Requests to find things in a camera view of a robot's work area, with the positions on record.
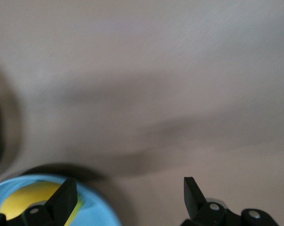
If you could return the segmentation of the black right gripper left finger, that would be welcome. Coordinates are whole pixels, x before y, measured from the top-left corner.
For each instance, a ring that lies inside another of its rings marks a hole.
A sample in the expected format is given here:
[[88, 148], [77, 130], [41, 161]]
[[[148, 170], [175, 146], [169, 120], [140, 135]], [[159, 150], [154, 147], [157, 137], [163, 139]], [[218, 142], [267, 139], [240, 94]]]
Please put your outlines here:
[[43, 205], [27, 208], [19, 216], [7, 220], [0, 213], [0, 226], [63, 226], [78, 202], [76, 180], [69, 178]]

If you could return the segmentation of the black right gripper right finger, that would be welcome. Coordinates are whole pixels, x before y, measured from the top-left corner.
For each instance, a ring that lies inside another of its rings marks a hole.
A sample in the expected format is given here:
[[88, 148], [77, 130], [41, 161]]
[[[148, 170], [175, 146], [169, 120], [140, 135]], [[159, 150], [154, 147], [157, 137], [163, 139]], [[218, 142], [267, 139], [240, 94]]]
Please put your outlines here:
[[216, 200], [207, 200], [193, 177], [184, 178], [184, 202], [189, 214], [183, 226], [277, 226], [278, 223], [259, 209], [233, 213]]

